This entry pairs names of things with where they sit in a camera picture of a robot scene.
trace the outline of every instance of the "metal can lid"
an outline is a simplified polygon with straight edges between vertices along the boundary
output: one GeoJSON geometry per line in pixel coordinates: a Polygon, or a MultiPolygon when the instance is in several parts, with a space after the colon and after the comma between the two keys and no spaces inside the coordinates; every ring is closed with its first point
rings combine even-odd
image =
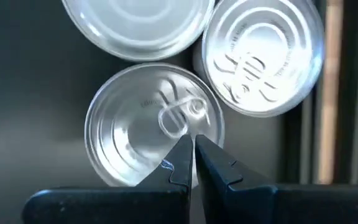
{"type": "Polygon", "coordinates": [[[89,159],[110,186],[137,185],[184,134],[204,134],[222,147],[223,113],[205,83],[166,63],[117,73],[99,89],[86,115],[89,159]]]}
{"type": "Polygon", "coordinates": [[[117,57],[152,61],[185,50],[201,35],[215,0],[62,0],[77,28],[117,57]]]}
{"type": "Polygon", "coordinates": [[[310,0],[221,1],[203,36],[203,65],[222,100],[256,117],[282,114],[316,83],[324,57],[310,0]]]}

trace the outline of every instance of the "can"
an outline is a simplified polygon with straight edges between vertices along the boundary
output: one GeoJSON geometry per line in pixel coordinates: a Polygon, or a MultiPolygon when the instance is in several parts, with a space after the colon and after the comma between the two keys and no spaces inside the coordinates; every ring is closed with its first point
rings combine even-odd
{"type": "Polygon", "coordinates": [[[215,0],[62,0],[77,28],[106,52],[136,62],[161,60],[189,47],[215,0]]]}
{"type": "Polygon", "coordinates": [[[232,109],[280,115],[316,83],[324,30],[310,0],[221,1],[197,43],[193,65],[232,109]]]}
{"type": "MultiPolygon", "coordinates": [[[[110,186],[140,183],[184,134],[204,134],[223,147],[223,113],[205,83],[166,63],[115,74],[94,96],[85,121],[89,159],[110,186]]],[[[196,186],[195,160],[192,178],[196,186]]]]}

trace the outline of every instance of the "tin can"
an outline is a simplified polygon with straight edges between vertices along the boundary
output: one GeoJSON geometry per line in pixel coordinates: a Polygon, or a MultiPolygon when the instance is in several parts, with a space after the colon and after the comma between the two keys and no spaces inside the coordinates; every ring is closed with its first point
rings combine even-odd
{"type": "Polygon", "coordinates": [[[99,48],[131,61],[171,57],[189,47],[215,0],[62,0],[77,28],[99,48]]]}
{"type": "Polygon", "coordinates": [[[232,109],[282,114],[316,83],[324,60],[321,18],[309,0],[221,1],[193,65],[232,109]]]}
{"type": "Polygon", "coordinates": [[[205,83],[166,63],[117,73],[96,93],[86,115],[89,159],[110,186],[140,183],[184,134],[193,139],[204,134],[223,147],[223,113],[205,83]]]}

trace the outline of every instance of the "wooden surface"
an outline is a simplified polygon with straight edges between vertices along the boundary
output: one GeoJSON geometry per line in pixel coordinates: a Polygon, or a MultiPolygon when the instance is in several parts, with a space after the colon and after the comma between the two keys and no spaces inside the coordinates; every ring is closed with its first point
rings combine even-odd
{"type": "Polygon", "coordinates": [[[342,1],[329,0],[326,14],[326,61],[323,77],[323,114],[320,145],[319,181],[333,179],[334,138],[337,117],[337,88],[341,55],[342,1]]]}

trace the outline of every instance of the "metal surface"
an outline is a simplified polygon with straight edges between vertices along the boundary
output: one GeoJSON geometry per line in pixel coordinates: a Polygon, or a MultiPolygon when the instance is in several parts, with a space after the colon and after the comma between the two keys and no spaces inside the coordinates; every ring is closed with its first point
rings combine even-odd
{"type": "Polygon", "coordinates": [[[85,122],[89,158],[110,186],[140,183],[184,134],[204,134],[223,147],[223,112],[199,78],[166,63],[115,74],[96,93],[85,122]]]}
{"type": "Polygon", "coordinates": [[[62,0],[95,45],[117,57],[154,61],[185,50],[201,35],[215,0],[62,0]]]}
{"type": "MultiPolygon", "coordinates": [[[[191,56],[167,62],[189,69],[191,56]]],[[[60,1],[0,0],[0,223],[21,223],[25,200],[38,190],[106,186],[86,155],[85,116],[100,86],[130,65],[83,37],[60,1]]],[[[277,179],[283,116],[251,118],[221,106],[224,150],[277,179]]],[[[192,222],[203,223],[198,187],[191,196],[192,222]]]]}
{"type": "Polygon", "coordinates": [[[323,25],[311,1],[222,1],[197,51],[195,68],[226,104],[276,116],[300,103],[319,77],[323,25]]]}

